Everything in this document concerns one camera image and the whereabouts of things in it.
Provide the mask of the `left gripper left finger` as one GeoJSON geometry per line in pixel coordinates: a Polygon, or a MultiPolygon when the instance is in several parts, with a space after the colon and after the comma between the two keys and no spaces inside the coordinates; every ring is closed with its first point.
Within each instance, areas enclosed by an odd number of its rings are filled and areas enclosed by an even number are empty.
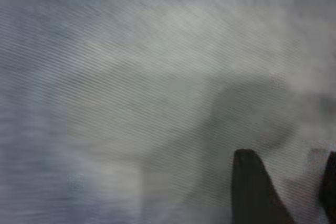
{"type": "Polygon", "coordinates": [[[234,152],[231,182],[232,223],[294,223],[258,154],[234,152]]]}

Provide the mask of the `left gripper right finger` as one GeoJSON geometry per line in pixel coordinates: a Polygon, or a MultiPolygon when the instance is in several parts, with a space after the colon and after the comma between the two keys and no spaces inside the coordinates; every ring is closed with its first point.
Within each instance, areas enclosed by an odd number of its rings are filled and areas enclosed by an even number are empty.
{"type": "Polygon", "coordinates": [[[335,223],[335,151],[330,152],[320,185],[320,203],[329,223],[335,223]]]}

